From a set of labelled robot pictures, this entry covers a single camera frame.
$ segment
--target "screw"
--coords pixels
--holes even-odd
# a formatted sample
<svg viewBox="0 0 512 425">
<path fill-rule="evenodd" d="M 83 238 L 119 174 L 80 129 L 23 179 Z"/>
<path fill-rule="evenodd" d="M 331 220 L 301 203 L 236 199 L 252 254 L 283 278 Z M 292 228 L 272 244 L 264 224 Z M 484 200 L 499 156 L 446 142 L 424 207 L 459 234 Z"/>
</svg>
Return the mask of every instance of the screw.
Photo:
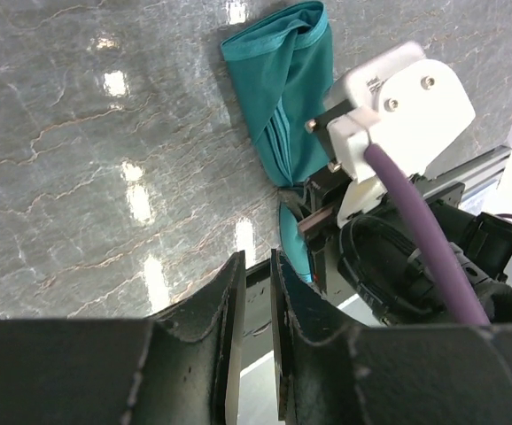
<svg viewBox="0 0 512 425">
<path fill-rule="evenodd" d="M 315 131 L 315 127 L 317 127 L 317 121 L 309 120 L 308 122 L 306 122 L 307 133 L 313 133 Z"/>
<path fill-rule="evenodd" d="M 341 163 L 340 162 L 329 162 L 329 164 L 327 164 L 327 168 L 329 169 L 329 171 L 331 171 L 332 173 L 336 173 L 338 170 L 341 169 Z"/>
<path fill-rule="evenodd" d="M 431 89 L 435 85 L 435 79 L 433 77 L 425 77 L 422 80 L 422 87 L 426 90 Z"/>
<path fill-rule="evenodd" d="M 396 109 L 398 109 L 398 101 L 396 99 L 386 100 L 386 111 L 394 112 Z"/>
</svg>

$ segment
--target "green cloth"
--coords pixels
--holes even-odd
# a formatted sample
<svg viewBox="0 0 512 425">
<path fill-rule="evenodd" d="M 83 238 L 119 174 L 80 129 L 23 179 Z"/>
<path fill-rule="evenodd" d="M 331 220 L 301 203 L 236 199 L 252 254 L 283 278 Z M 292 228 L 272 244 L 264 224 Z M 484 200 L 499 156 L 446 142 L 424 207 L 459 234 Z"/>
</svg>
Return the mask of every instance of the green cloth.
<svg viewBox="0 0 512 425">
<path fill-rule="evenodd" d="M 333 82 L 329 20 L 320 2 L 295 4 L 234 35 L 221 45 L 252 143 L 264 170 L 279 187 L 304 182 L 327 155 L 305 122 L 323 112 Z M 283 250 L 309 278 L 306 247 L 297 221 L 280 209 Z"/>
</svg>

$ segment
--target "gray marble surface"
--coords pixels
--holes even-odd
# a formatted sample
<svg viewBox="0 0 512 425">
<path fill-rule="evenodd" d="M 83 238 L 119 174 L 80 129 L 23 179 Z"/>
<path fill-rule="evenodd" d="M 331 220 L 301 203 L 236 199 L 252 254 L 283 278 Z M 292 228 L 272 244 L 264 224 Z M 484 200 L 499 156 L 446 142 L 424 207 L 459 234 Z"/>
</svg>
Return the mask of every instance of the gray marble surface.
<svg viewBox="0 0 512 425">
<path fill-rule="evenodd" d="M 434 174 L 504 141 L 512 1 L 325 3 L 335 74 L 407 40 L 459 74 Z M 287 4 L 0 0 L 0 317 L 143 316 L 278 245 L 219 43 Z"/>
</svg>

